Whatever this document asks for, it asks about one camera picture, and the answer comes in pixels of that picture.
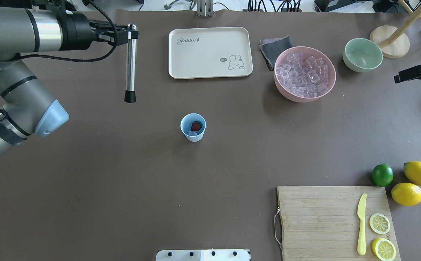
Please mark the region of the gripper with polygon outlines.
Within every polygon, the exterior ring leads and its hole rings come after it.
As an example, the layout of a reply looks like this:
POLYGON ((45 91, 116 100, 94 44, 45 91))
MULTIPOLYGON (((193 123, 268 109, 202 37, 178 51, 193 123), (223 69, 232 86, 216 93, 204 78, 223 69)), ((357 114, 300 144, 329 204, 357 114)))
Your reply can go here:
POLYGON ((110 46, 122 46, 139 38, 135 24, 117 25, 108 21, 89 21, 77 12, 68 0, 34 0, 33 28, 35 51, 86 50, 91 43, 105 42, 110 46))

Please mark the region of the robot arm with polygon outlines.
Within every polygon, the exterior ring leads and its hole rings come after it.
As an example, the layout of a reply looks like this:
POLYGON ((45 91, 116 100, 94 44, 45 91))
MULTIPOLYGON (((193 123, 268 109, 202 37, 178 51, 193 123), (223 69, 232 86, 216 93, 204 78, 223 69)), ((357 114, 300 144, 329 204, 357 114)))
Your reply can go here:
POLYGON ((31 8, 0 7, 0 97, 6 101, 0 107, 0 155, 32 134, 46 137, 69 119, 60 102, 25 65, 25 58, 81 62, 46 52, 86 50, 94 41, 108 43, 111 50, 107 54, 86 59, 96 62, 127 44, 124 100, 136 102, 137 26, 116 25, 92 0, 83 3, 96 8, 105 20, 91 20, 83 13, 70 11, 65 0, 35 0, 31 1, 31 8))

